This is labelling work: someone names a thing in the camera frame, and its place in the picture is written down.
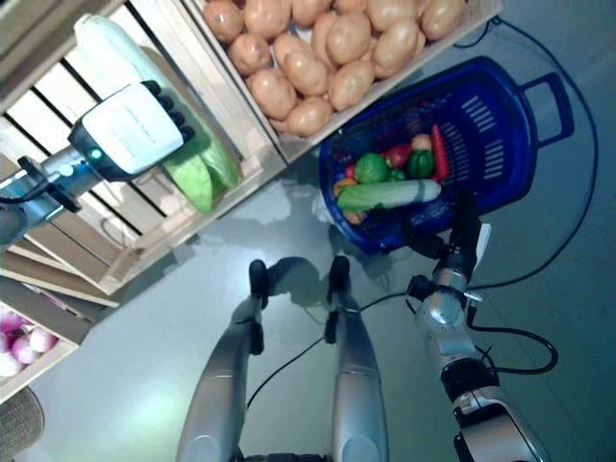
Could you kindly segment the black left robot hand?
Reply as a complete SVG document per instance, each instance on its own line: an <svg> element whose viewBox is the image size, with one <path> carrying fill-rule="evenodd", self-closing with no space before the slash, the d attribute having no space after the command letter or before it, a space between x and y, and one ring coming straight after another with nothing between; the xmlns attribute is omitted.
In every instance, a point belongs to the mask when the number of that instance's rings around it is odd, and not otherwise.
<svg viewBox="0 0 616 462"><path fill-rule="evenodd" d="M132 180L195 137L160 85L141 81L118 90L82 115L69 144L104 180Z"/></svg>

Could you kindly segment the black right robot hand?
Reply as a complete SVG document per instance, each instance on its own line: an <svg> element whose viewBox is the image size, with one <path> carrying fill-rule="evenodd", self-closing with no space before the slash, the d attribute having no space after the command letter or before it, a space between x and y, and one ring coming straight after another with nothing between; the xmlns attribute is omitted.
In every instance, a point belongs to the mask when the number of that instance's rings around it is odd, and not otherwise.
<svg viewBox="0 0 616 462"><path fill-rule="evenodd" d="M409 218L401 222L401 236L404 244L412 250L437 260L438 268L456 270L470 279L477 263L476 247L482 225L475 196L470 191L463 191L453 211L447 242L437 234L413 225Z"/></svg>

